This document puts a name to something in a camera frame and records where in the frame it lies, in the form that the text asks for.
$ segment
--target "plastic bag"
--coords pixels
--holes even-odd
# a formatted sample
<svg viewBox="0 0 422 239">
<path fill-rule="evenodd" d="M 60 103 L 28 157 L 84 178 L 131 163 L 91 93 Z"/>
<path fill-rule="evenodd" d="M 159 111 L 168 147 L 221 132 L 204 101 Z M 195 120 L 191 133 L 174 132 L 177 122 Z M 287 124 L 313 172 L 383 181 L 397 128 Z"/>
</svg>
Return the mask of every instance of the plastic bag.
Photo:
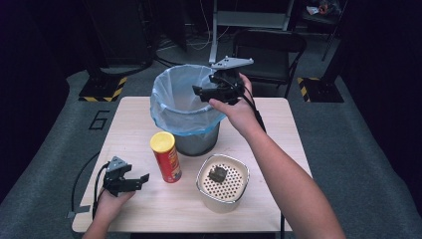
<svg viewBox="0 0 422 239">
<path fill-rule="evenodd" d="M 209 75 L 215 70 L 197 65 L 172 67 L 154 82 L 150 113 L 155 125 L 180 136 L 210 132 L 225 115 L 201 102 L 192 86 L 215 88 Z"/>
</svg>

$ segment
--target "gray trash can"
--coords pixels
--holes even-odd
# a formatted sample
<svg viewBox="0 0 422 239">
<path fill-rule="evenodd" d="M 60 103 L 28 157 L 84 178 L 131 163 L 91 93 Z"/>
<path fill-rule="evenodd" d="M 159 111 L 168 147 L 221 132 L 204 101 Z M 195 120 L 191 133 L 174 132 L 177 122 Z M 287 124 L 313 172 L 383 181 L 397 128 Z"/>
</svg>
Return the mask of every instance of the gray trash can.
<svg viewBox="0 0 422 239">
<path fill-rule="evenodd" d="M 225 115 L 201 102 L 192 90 L 192 86 L 215 88 L 209 81 L 214 72 L 204 66 L 183 65 L 169 68 L 155 79 L 151 117 L 158 127 L 174 134 L 176 148 L 182 154 L 205 154 L 217 142 Z"/>
</svg>

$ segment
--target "wire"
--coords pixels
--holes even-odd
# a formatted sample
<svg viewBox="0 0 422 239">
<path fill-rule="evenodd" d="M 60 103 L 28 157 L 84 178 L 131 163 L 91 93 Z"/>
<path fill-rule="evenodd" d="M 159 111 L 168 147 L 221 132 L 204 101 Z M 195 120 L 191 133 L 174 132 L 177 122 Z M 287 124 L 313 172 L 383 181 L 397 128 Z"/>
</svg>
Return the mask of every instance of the wire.
<svg viewBox="0 0 422 239">
<path fill-rule="evenodd" d="M 72 211 L 73 212 L 75 212 L 75 190 L 76 190 L 76 187 L 77 187 L 77 183 L 78 183 L 78 181 L 79 181 L 79 178 L 81 177 L 81 174 L 82 174 L 82 172 L 85 170 L 85 168 L 88 166 L 88 164 L 94 159 L 94 158 L 96 158 L 98 155 L 100 154 L 100 152 L 97 152 L 96 154 L 94 154 L 94 156 L 92 156 L 91 158 L 90 158 L 90 160 L 88 160 L 86 163 L 85 163 L 85 165 L 82 167 L 82 169 L 80 170 L 80 172 L 78 173 L 78 176 L 77 176 L 77 178 L 75 179 L 75 182 L 74 182 L 74 187 L 72 188 L 72 198 L 71 198 L 71 208 L 72 208 Z"/>
<path fill-rule="evenodd" d="M 180 66 L 180 65 L 183 65 L 183 64 L 181 64 L 181 63 L 175 63 L 175 62 L 170 62 L 170 61 L 167 61 L 167 60 L 165 60 L 165 59 L 163 59 L 163 58 L 158 57 L 157 55 L 155 55 L 154 60 L 163 61 L 163 62 L 165 62 L 165 63 L 172 64 L 172 65 L 175 65 L 175 66 Z"/>
<path fill-rule="evenodd" d="M 248 103 L 248 105 L 251 107 L 251 109 L 252 109 L 252 111 L 254 112 L 254 115 L 255 115 L 255 118 L 257 119 L 257 121 L 258 121 L 258 123 L 260 124 L 260 126 L 261 126 L 261 128 L 263 129 L 263 131 L 264 132 L 267 132 L 267 130 L 265 129 L 265 125 L 264 125 L 264 121 L 263 121 L 263 119 L 262 119 L 262 117 L 261 117 L 261 114 L 260 114 L 260 112 L 257 110 L 257 107 L 255 106 L 255 101 L 254 101 L 254 98 L 253 98 L 253 96 L 252 96 L 252 94 L 251 94 L 251 92 L 244 86 L 244 89 L 246 89 L 246 91 L 249 93 L 249 96 L 251 97 L 251 100 L 252 101 L 250 101 L 246 96 L 245 96 L 245 94 L 243 94 L 242 92 L 240 92 L 232 83 L 230 83 L 229 81 L 227 81 L 226 79 L 224 79 L 224 78 L 220 78 L 220 77 L 215 77 L 215 78 L 217 78 L 218 80 L 221 80 L 221 81 L 223 81 L 223 82 L 225 82 L 226 84 L 228 84 L 234 91 L 236 91 L 236 93 L 239 95 L 239 96 L 241 96 L 244 100 L 245 100 L 245 102 L 246 103 Z"/>
<path fill-rule="evenodd" d="M 202 5 L 202 0 L 199 0 L 199 3 L 201 4 L 202 16 L 204 16 L 205 24 L 207 25 L 208 40 L 207 40 L 207 42 L 204 44 L 204 46 L 202 46 L 201 48 L 194 48 L 194 47 L 193 47 L 193 45 L 190 45 L 193 49 L 198 50 L 198 51 L 199 51 L 199 50 L 202 50 L 202 49 L 204 49 L 206 46 L 208 46 L 208 44 L 210 43 L 210 39 L 211 39 L 210 26 L 209 26 L 209 24 L 208 24 L 207 17 L 205 16 L 204 6 Z"/>
<path fill-rule="evenodd" d="M 282 234 L 282 238 L 285 238 L 285 215 L 283 215 L 282 213 L 282 218 L 281 218 L 281 225 L 280 225 L 280 233 Z"/>
<path fill-rule="evenodd" d="M 158 63 L 160 63 L 160 64 L 162 64 L 163 66 L 165 66 L 165 67 L 167 67 L 167 68 L 171 68 L 171 66 L 169 66 L 169 65 L 167 65 L 167 64 L 165 64 L 165 63 L 163 63 L 161 60 L 159 60 L 159 59 L 154 59 L 156 62 L 158 62 Z"/>
<path fill-rule="evenodd" d="M 123 77 L 127 77 L 136 73 L 139 73 L 143 70 L 145 70 L 146 68 L 148 68 L 148 64 L 142 64 L 139 68 L 136 68 L 134 70 L 131 71 L 127 71 L 127 72 L 122 72 L 122 73 L 106 73 L 102 71 L 102 74 L 106 75 L 106 76 L 111 76 L 111 77 L 118 77 L 118 78 L 123 78 Z"/>
<path fill-rule="evenodd" d="M 235 12 L 237 12 L 237 5 L 238 5 L 239 0 L 236 0 L 236 5 L 235 5 Z M 217 38 L 217 41 L 220 40 L 220 38 L 222 38 L 224 36 L 224 34 L 227 32 L 227 30 L 229 30 L 230 26 L 226 28 L 226 30 L 224 30 L 224 32 L 220 35 L 220 37 Z"/>
<path fill-rule="evenodd" d="M 108 165 L 109 165 L 109 162 L 104 164 L 102 166 L 102 168 L 100 169 L 99 173 L 97 174 L 96 184 L 94 186 L 93 220 L 94 220 L 94 217 L 96 217 L 97 207 L 99 206 L 99 199 L 97 198 L 97 191 L 98 191 L 98 187 L 99 187 L 100 175 L 102 174 L 103 170 L 108 167 Z"/>
</svg>

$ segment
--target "pringles can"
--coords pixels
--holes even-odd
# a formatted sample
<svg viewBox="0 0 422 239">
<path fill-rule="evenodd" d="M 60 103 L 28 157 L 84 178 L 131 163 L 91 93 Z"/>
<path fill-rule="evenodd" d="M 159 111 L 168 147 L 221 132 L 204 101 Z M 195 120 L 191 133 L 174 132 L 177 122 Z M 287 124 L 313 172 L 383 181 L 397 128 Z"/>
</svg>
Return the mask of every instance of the pringles can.
<svg viewBox="0 0 422 239">
<path fill-rule="evenodd" d="M 157 159 L 162 179 L 168 183 L 176 182 L 182 176 L 179 158 L 175 147 L 174 135 L 161 131 L 156 133 L 149 142 Z"/>
</svg>

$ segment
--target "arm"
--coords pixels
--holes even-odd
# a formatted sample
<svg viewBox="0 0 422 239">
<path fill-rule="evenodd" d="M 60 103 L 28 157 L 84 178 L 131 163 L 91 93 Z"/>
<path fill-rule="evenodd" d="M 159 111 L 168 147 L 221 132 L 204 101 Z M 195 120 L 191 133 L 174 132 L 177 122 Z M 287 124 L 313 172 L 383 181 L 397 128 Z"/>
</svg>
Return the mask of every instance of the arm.
<svg viewBox="0 0 422 239">
<path fill-rule="evenodd" d="M 251 91 L 251 83 L 241 75 Z M 260 127 L 249 105 L 234 106 L 210 100 L 245 138 L 263 172 L 270 191 L 298 238 L 345 238 L 327 199 L 313 179 Z"/>
<path fill-rule="evenodd" d="M 114 197 L 107 190 L 104 190 L 99 200 L 96 217 L 83 238 L 106 238 L 109 225 L 117 217 L 124 203 L 130 199 L 134 193 L 134 191 L 127 192 L 119 197 Z"/>
</svg>

